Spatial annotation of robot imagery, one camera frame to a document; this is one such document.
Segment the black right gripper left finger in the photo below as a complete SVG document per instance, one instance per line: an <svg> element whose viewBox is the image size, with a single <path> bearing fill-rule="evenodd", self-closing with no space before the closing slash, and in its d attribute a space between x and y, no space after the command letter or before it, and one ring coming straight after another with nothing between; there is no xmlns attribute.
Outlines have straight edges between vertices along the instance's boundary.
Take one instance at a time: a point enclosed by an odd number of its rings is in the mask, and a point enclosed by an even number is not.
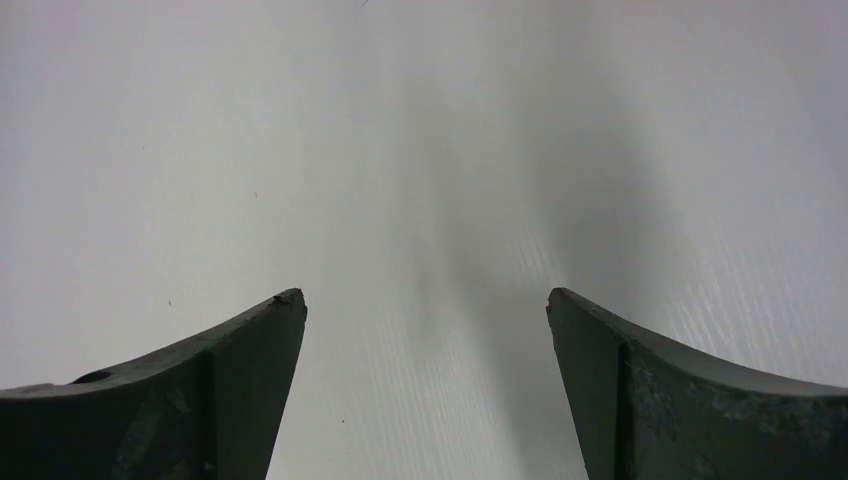
<svg viewBox="0 0 848 480"><path fill-rule="evenodd" d="M2 477L264 478L307 311L288 289L71 383L3 390Z"/></svg>

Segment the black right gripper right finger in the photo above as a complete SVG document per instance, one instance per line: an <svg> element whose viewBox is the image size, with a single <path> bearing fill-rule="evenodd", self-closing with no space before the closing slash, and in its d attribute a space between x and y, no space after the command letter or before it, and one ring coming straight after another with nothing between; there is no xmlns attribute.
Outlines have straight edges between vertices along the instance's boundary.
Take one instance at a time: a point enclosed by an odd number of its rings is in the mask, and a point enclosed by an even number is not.
<svg viewBox="0 0 848 480"><path fill-rule="evenodd" d="M845 388L720 359L565 288L546 312L590 478L846 477Z"/></svg>

